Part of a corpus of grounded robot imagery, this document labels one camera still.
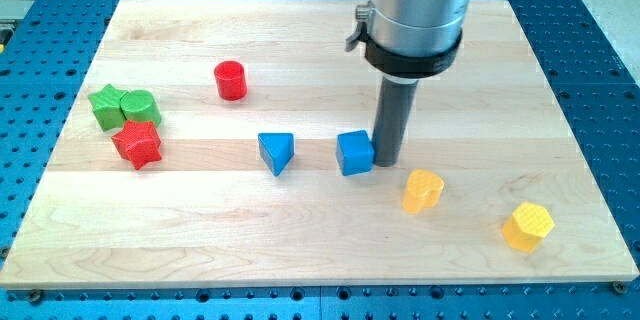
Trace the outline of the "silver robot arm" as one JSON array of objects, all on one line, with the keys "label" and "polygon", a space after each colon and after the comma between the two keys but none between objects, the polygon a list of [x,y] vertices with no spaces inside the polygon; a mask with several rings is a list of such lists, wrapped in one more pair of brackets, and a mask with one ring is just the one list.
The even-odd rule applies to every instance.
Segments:
[{"label": "silver robot arm", "polygon": [[355,9],[345,50],[365,44],[365,59],[387,79],[409,84],[451,66],[469,0],[367,0]]}]

